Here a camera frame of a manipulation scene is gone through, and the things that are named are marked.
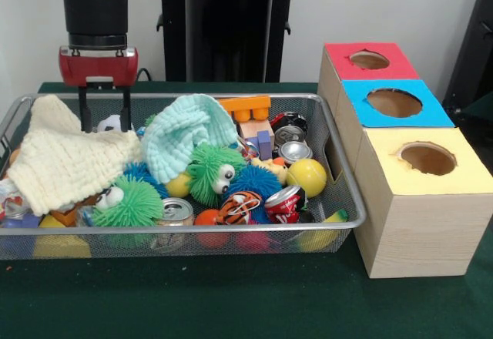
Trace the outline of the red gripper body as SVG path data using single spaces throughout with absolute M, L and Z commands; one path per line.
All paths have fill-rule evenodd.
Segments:
M 84 50 L 61 46 L 59 69 L 67 86 L 86 87 L 92 82 L 132 86 L 138 71 L 138 52 L 134 47 Z

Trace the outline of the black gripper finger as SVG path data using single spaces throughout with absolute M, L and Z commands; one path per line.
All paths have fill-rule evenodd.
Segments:
M 78 95 L 81 130 L 85 133 L 90 133 L 92 131 L 92 116 L 87 105 L 86 94 L 87 88 L 85 86 L 80 86 L 78 88 Z
M 122 131 L 129 131 L 132 129 L 131 122 L 131 99 L 130 88 L 128 86 L 122 86 L 123 105 L 120 113 L 120 126 Z

